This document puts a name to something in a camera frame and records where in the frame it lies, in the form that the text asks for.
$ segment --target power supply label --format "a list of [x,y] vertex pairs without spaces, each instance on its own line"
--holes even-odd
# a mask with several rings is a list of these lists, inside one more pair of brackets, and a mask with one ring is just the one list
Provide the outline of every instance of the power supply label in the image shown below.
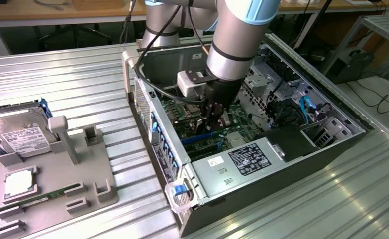
[[232,151],[228,155],[244,176],[272,165],[256,143]]
[[4,133],[2,137],[8,142],[15,152],[20,154],[50,147],[40,127]]

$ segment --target label sticker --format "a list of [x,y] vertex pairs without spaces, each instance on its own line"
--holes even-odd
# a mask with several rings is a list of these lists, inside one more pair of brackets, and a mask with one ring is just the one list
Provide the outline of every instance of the label sticker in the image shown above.
[[192,55],[192,60],[201,59],[201,53]]
[[50,147],[40,127],[4,133],[2,137],[7,140],[15,152],[20,154]]
[[208,160],[208,163],[211,165],[211,167],[215,167],[217,166],[219,164],[224,163],[224,159],[221,156],[216,157],[216,158],[212,158]]
[[255,143],[228,153],[243,176],[272,165],[259,145]]

